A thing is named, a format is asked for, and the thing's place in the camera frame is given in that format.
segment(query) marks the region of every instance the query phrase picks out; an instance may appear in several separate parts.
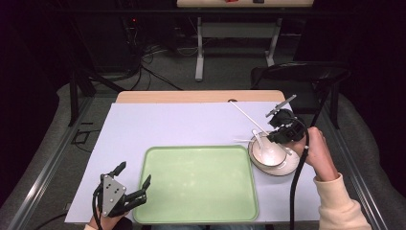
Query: white stick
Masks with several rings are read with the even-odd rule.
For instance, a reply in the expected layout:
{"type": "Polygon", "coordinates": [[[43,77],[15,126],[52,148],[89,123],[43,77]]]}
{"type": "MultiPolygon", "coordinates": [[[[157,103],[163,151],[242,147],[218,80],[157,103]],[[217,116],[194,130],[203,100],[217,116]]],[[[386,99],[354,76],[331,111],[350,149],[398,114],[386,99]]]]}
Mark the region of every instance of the white stick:
{"type": "Polygon", "coordinates": [[[250,116],[248,116],[248,114],[242,111],[242,109],[240,109],[235,103],[233,103],[232,101],[229,101],[229,103],[233,104],[233,106],[235,106],[242,114],[245,115],[245,117],[247,117],[251,122],[253,122],[257,127],[259,127],[259,129],[262,130],[266,135],[269,135],[269,133],[265,131],[265,129],[259,126],[258,123],[256,123],[250,116]]]}
{"type": "Polygon", "coordinates": [[[234,139],[235,142],[254,142],[253,140],[234,139]]]}

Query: white tabletop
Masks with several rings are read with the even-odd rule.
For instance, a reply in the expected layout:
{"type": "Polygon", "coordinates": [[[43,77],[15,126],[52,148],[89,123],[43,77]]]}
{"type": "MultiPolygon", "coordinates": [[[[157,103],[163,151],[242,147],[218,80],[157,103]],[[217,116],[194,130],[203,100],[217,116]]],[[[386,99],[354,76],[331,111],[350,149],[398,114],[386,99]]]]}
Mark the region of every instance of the white tabletop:
{"type": "MultiPolygon", "coordinates": [[[[264,114],[277,103],[238,102],[260,126],[272,130],[264,114]]],[[[121,162],[126,168],[116,179],[127,193],[138,190],[144,154],[159,146],[243,145],[235,139],[251,139],[259,130],[231,103],[113,103],[85,174],[71,205],[66,222],[85,223],[92,216],[92,194],[100,175],[121,162]]],[[[259,202],[255,222],[289,221],[289,190],[293,173],[272,176],[253,165],[259,202]]],[[[312,182],[314,171],[305,165],[297,186],[295,220],[318,220],[320,199],[312,182]]],[[[132,213],[127,216],[135,221],[132,213]]]]}

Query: white plate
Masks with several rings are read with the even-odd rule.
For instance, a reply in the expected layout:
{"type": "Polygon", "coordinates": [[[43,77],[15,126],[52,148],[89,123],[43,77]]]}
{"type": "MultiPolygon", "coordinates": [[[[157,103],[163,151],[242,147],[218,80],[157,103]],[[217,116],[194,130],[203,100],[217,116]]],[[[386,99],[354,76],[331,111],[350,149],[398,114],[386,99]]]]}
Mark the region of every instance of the white plate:
{"type": "Polygon", "coordinates": [[[248,144],[248,154],[250,155],[251,161],[254,165],[260,169],[261,171],[271,174],[271,175],[287,175],[296,170],[299,165],[300,157],[299,155],[292,149],[285,148],[290,154],[286,155],[286,158],[280,165],[278,166],[265,166],[261,164],[255,157],[258,155],[257,151],[259,151],[259,144],[255,137],[251,139],[251,142],[248,144]]]}

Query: white table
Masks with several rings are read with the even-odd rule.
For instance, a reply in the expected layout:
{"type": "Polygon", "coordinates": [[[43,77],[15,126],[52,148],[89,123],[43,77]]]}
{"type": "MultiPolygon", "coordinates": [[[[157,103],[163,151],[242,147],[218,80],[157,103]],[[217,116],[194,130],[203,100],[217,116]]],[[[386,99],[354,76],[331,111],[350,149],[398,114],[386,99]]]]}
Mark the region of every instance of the white table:
{"type": "MultiPolygon", "coordinates": [[[[92,194],[100,183],[100,174],[111,172],[123,161],[127,166],[116,179],[127,187],[127,194],[138,190],[144,154],[150,147],[247,146],[234,139],[250,139],[252,128],[258,128],[226,103],[229,99],[238,100],[241,109],[271,130],[264,114],[282,101],[283,95],[280,91],[254,90],[121,93],[110,108],[65,221],[85,223],[90,219],[92,194]]],[[[289,221],[293,173],[271,176],[254,165],[252,169],[259,202],[259,215],[254,222],[289,221]]],[[[297,186],[297,221],[319,219],[320,200],[313,177],[313,169],[305,165],[297,186]]],[[[131,212],[127,217],[135,221],[131,212]]]]}
{"type": "MultiPolygon", "coordinates": [[[[264,0],[264,3],[253,3],[253,0],[177,0],[178,8],[309,8],[314,0],[264,0]]],[[[202,22],[197,18],[197,63],[195,79],[203,81],[204,50],[203,37],[257,37],[272,38],[269,50],[265,51],[268,66],[274,65],[273,56],[281,30],[282,19],[264,23],[202,22]]]]}

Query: robotic arm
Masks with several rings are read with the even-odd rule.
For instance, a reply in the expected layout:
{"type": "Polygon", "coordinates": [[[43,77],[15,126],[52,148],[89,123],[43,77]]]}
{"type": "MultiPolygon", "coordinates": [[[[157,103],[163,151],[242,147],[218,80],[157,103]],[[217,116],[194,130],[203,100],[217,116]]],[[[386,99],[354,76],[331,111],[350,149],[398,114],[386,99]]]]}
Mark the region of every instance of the robotic arm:
{"type": "Polygon", "coordinates": [[[121,163],[114,171],[101,174],[101,183],[93,193],[93,216],[100,223],[100,217],[97,216],[96,203],[101,215],[114,218],[130,211],[131,209],[145,204],[147,202],[147,188],[150,184],[151,175],[144,182],[141,190],[126,195],[126,187],[114,179],[125,168],[126,163],[121,163]]]}
{"type": "Polygon", "coordinates": [[[266,117],[273,115],[268,124],[273,128],[277,128],[277,130],[272,131],[267,136],[269,141],[285,144],[290,141],[300,141],[305,136],[306,126],[303,119],[296,117],[289,109],[282,108],[294,98],[296,98],[296,95],[278,104],[272,111],[266,114],[266,117]]]}

